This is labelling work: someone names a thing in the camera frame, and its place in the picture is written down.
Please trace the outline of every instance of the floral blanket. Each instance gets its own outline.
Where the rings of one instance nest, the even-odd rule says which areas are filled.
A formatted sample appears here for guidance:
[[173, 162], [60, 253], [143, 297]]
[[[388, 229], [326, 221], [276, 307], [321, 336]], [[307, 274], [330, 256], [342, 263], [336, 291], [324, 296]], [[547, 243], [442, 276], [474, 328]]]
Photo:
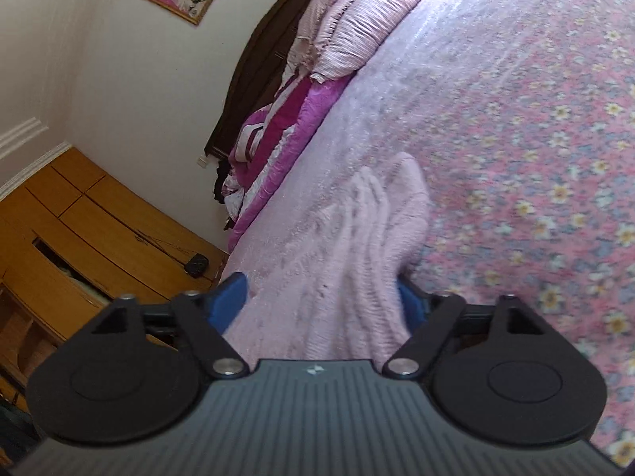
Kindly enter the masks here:
[[362, 165], [421, 166], [412, 279], [518, 294], [602, 372], [593, 437], [635, 456], [635, 0], [423, 0], [360, 70], [245, 233], [253, 289]]

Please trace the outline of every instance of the white wall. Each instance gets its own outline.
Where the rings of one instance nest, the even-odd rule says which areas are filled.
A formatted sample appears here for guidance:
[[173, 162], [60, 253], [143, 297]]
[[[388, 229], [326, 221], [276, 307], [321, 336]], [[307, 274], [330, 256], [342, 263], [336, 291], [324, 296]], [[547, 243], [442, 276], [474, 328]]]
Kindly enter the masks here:
[[72, 99], [71, 141], [132, 191], [226, 248], [216, 166], [196, 164], [234, 68], [276, 0], [215, 0], [198, 27], [146, 0], [102, 0]]
[[[0, 144], [10, 143], [0, 148], [0, 186], [64, 140], [77, 60], [97, 1], [0, 0]], [[31, 119], [41, 122], [37, 136], [24, 126]]]

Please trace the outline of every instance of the metal screw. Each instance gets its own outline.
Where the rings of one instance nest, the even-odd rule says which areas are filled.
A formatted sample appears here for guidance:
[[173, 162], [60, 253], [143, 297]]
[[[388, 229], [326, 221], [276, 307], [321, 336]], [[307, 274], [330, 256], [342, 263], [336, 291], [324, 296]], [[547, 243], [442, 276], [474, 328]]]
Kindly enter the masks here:
[[388, 362], [388, 370], [400, 376], [409, 376], [419, 370], [419, 364], [410, 358], [395, 358]]
[[244, 365], [235, 358], [221, 358], [214, 362], [212, 368], [223, 376], [235, 376], [244, 369]]

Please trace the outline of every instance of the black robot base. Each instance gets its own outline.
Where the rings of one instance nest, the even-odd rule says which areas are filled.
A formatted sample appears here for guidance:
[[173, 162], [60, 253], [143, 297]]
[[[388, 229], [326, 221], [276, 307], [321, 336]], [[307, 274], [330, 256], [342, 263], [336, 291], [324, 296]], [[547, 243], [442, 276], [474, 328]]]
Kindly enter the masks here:
[[[473, 306], [418, 292], [428, 321], [370, 361], [262, 360], [206, 321], [215, 292], [117, 299], [31, 376], [48, 438], [16, 476], [609, 476], [588, 439], [601, 374], [514, 296]], [[147, 341], [173, 338], [177, 349]]]

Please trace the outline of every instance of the pink pillow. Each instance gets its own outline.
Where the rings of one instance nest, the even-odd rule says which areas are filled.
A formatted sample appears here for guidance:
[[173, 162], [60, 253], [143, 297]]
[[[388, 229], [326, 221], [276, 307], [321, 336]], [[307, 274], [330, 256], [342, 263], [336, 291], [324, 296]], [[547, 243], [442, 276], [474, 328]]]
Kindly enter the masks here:
[[318, 34], [322, 19], [337, 0], [311, 0], [307, 10], [302, 15], [298, 23], [298, 34], [296, 41], [291, 47], [287, 57], [287, 71], [293, 73], [295, 68], [302, 64], [311, 68], [315, 60], [314, 39]]
[[401, 20], [421, 0], [355, 0], [344, 12], [311, 78], [324, 82], [364, 66]]
[[333, 32], [335, 32], [337, 24], [340, 22], [344, 12], [346, 12], [354, 1], [355, 0], [337, 0], [333, 6], [326, 11], [326, 15], [319, 26], [314, 42], [317, 56], [319, 56], [320, 52], [331, 42], [331, 37], [333, 36]]

